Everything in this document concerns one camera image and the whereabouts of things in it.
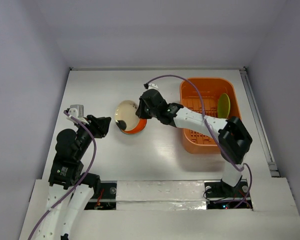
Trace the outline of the orange plate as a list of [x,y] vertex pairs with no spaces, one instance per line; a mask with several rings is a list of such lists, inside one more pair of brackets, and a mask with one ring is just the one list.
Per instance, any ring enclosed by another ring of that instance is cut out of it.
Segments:
[[139,119],[138,124],[136,125],[136,127],[132,130],[126,131],[126,130],[121,130],[121,132],[123,132],[124,134],[127,135],[135,135],[140,133],[147,125],[147,120],[146,119]]

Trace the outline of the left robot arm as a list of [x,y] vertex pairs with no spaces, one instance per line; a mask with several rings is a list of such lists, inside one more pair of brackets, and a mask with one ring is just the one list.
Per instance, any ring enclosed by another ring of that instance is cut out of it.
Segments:
[[107,135],[112,119],[93,115],[80,117],[74,108],[63,113],[77,130],[67,128],[56,137],[45,212],[30,232],[30,240],[69,240],[88,201],[101,191],[100,176],[83,170],[82,158],[93,145],[90,169],[96,158],[96,139]]

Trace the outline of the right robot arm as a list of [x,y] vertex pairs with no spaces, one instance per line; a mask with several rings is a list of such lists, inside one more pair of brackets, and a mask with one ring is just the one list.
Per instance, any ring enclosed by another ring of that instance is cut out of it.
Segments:
[[218,189],[229,197],[238,191],[244,158],[253,141],[240,118],[211,117],[182,104],[167,103],[156,89],[148,89],[140,96],[136,115],[146,120],[156,118],[163,125],[189,129],[213,138],[226,161]]

